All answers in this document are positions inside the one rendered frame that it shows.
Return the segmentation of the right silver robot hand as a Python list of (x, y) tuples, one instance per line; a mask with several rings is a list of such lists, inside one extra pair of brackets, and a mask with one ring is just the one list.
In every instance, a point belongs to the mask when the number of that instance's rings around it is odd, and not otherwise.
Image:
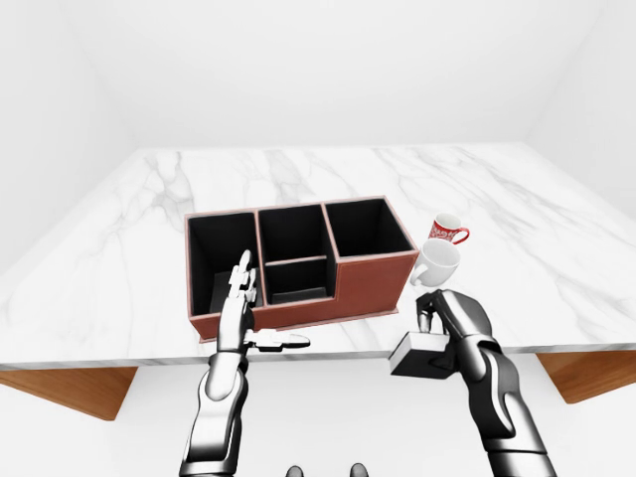
[(428, 360), (428, 365), (444, 378), (467, 369), (471, 377), (481, 379), (486, 370), (481, 352), (502, 353), (486, 311), (474, 298), (437, 289), (416, 299), (416, 311), (422, 332), (430, 331), (433, 315), (437, 314), (443, 335), (448, 337), (443, 351)]

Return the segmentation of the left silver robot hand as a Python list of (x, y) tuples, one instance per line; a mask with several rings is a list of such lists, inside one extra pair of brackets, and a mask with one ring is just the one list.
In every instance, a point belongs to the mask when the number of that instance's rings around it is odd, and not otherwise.
[(256, 271), (251, 263), (251, 252), (246, 249), (231, 273), (231, 287), (219, 321), (217, 351), (245, 354), (248, 348), (255, 347), (260, 352), (279, 353), (286, 348), (309, 347), (310, 340), (298, 334), (275, 329), (254, 330), (252, 306), (256, 302), (257, 289)]

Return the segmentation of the grey book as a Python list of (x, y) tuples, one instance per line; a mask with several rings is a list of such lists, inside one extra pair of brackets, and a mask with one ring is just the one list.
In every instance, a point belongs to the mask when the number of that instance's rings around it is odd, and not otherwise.
[(391, 354), (393, 376), (445, 380), (456, 372), (444, 334), (406, 333)]

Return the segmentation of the red-brown desk caddy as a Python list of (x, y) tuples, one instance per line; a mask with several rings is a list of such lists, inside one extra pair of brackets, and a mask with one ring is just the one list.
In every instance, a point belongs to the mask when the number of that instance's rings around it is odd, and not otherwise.
[(384, 197), (192, 214), (185, 220), (188, 316), (218, 336), (232, 269), (250, 251), (257, 328), (396, 311), (418, 250)]

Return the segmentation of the white mug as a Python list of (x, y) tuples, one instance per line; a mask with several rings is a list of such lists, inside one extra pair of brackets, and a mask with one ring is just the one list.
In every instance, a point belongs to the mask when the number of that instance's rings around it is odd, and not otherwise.
[(460, 259), (460, 252), (453, 243), (442, 238), (429, 238), (420, 249), (409, 282), (413, 286), (441, 285), (454, 273)]

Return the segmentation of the red printed mug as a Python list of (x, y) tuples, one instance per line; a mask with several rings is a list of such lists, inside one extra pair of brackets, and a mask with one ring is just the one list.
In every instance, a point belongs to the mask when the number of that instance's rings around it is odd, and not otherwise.
[(468, 239), (470, 231), (462, 227), (459, 217), (450, 213), (439, 213), (432, 224), (429, 238), (445, 239), (453, 244), (459, 244)]

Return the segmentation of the wooden table support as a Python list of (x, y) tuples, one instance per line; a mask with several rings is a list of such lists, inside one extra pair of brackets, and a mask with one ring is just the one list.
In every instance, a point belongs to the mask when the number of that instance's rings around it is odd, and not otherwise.
[(538, 353), (566, 403), (577, 403), (636, 383), (636, 351)]
[(0, 384), (85, 414), (115, 420), (137, 367), (2, 371)]

